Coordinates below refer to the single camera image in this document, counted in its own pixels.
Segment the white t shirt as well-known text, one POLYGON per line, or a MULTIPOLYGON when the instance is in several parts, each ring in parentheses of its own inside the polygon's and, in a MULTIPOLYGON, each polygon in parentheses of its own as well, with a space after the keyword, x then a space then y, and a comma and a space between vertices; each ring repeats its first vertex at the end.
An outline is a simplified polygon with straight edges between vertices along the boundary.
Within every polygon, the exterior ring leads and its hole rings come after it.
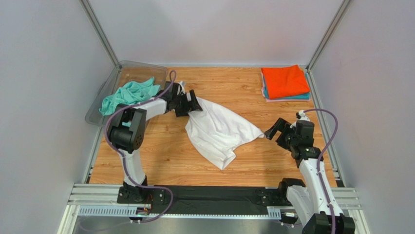
POLYGON ((220 170, 236 158, 236 148, 264 138, 260 128, 230 109, 201 97, 196 100, 202 111, 189 113, 185 130, 194 148, 220 170))

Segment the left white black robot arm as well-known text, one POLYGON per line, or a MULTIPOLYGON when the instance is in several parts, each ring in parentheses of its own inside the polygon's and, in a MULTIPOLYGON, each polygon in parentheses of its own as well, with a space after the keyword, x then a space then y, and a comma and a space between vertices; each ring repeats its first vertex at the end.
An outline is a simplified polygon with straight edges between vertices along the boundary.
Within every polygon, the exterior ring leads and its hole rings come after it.
POLYGON ((163 90, 147 101, 117 106, 108 121, 106 139, 116 149, 124 171, 118 203, 149 203, 155 191, 148 186, 140 156, 147 122, 170 111, 177 117, 184 117, 202 109, 193 90, 186 93, 184 85, 172 81, 167 82, 163 90))

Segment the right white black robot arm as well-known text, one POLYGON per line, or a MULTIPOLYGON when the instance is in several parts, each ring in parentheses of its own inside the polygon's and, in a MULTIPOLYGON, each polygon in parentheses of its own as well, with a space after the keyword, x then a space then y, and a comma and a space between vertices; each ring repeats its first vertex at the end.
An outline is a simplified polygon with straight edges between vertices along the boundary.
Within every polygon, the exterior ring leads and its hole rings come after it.
POLYGON ((304 234, 353 234, 356 225, 337 203, 330 188, 321 150, 314 146, 314 123, 301 117, 294 124, 279 118, 265 132, 271 140, 277 132, 276 143, 288 150, 303 179, 284 178, 279 188, 293 205, 304 234))

